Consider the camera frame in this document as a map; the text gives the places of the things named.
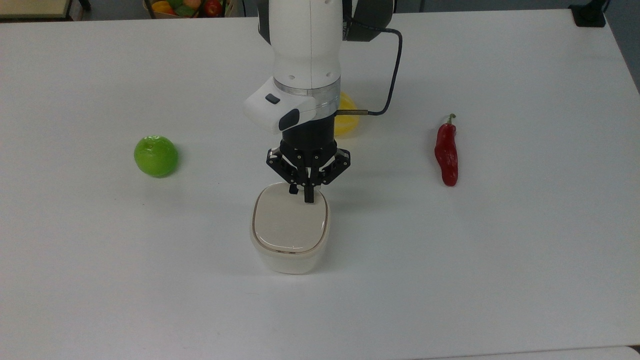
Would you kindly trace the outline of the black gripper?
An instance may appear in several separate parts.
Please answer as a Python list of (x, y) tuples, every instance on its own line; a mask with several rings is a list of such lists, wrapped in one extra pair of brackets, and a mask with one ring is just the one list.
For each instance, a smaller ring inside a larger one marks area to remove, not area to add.
[(299, 192), (298, 169), (307, 169), (304, 202), (313, 204), (315, 188), (338, 178), (351, 165), (351, 153), (338, 148), (335, 117), (329, 116), (284, 130), (279, 147), (267, 151), (266, 164), (289, 184), (291, 195)]

